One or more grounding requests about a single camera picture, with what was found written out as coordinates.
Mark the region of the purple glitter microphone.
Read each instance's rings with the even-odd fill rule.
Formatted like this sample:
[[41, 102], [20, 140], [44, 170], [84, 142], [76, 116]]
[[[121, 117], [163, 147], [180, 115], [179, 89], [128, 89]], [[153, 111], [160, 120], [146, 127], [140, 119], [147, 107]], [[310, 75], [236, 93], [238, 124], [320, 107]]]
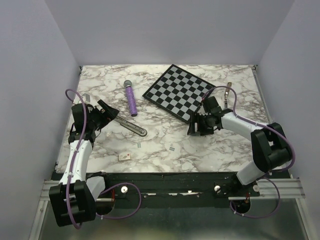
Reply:
[[138, 115], [138, 110], [136, 106], [134, 91], [132, 88], [132, 82], [130, 80], [125, 80], [123, 86], [125, 88], [130, 115], [132, 117], [136, 117]]

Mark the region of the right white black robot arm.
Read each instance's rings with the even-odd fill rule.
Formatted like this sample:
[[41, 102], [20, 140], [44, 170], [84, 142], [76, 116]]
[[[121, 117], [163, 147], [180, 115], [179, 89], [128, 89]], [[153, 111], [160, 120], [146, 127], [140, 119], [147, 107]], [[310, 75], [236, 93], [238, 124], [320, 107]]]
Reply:
[[222, 109], [215, 97], [202, 101], [204, 113], [190, 114], [189, 136], [212, 135], [216, 130], [232, 131], [251, 142], [252, 161], [235, 174], [230, 191], [241, 196], [248, 185], [293, 159], [293, 151], [278, 123], [264, 125], [237, 115], [233, 109]]

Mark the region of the white stapler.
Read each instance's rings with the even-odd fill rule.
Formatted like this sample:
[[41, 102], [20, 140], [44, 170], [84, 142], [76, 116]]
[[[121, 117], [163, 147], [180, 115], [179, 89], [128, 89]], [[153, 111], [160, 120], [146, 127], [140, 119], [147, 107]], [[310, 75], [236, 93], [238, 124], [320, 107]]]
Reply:
[[223, 103], [223, 109], [227, 109], [228, 108], [228, 98], [229, 98], [229, 93], [230, 93], [230, 88], [232, 87], [232, 82], [228, 82], [224, 91], [224, 95], [222, 98], [222, 103]]

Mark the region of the grey black stapler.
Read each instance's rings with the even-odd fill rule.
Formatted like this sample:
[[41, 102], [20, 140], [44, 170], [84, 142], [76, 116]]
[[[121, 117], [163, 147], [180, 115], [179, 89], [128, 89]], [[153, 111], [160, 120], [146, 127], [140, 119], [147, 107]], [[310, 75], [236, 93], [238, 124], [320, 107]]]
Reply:
[[133, 132], [141, 137], [145, 137], [148, 134], [146, 129], [144, 129], [144, 128], [142, 128], [132, 122], [129, 122], [120, 116], [117, 116], [114, 120], [116, 122], [118, 122], [122, 127], [130, 130], [131, 132]]

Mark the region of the aluminium frame rail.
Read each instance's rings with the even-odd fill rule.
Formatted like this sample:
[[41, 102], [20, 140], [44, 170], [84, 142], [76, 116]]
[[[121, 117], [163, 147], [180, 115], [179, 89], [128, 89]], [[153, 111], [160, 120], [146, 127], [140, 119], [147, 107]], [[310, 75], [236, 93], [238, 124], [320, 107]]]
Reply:
[[29, 238], [31, 240], [308, 240], [302, 203], [305, 193], [299, 179], [286, 176], [274, 183], [277, 196], [254, 197], [226, 208], [120, 209], [115, 196], [104, 194], [100, 207], [112, 208], [110, 219], [97, 217], [81, 229], [59, 227], [49, 200], [57, 177], [46, 181]]

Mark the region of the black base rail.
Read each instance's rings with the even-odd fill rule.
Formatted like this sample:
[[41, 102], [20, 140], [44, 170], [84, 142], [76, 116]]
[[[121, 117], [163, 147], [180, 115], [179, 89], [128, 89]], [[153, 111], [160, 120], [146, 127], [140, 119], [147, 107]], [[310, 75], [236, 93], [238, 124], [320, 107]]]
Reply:
[[255, 197], [277, 196], [274, 183], [288, 176], [277, 173], [275, 179], [261, 179], [249, 185], [236, 183], [235, 172], [180, 172], [180, 173], [88, 173], [85, 178], [103, 177], [106, 187], [123, 183], [122, 193], [115, 189], [115, 206], [120, 209], [136, 207], [159, 208], [227, 208], [229, 200], [238, 204]]

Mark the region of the black white chessboard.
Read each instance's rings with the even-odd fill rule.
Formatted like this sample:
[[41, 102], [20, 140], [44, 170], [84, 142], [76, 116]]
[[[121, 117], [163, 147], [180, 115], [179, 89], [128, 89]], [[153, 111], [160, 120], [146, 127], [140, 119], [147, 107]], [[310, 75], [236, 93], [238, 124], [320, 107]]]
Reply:
[[142, 95], [177, 119], [188, 123], [213, 84], [172, 64]]

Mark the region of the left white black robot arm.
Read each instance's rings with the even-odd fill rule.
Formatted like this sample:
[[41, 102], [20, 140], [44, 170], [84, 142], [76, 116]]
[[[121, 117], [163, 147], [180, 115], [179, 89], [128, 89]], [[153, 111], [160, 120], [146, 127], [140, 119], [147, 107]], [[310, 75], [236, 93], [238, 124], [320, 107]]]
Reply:
[[69, 132], [69, 159], [58, 185], [49, 189], [49, 199], [58, 226], [82, 224], [96, 217], [96, 200], [110, 194], [111, 185], [102, 172], [86, 177], [96, 132], [114, 120], [119, 110], [98, 100], [97, 106], [72, 106], [74, 130]]

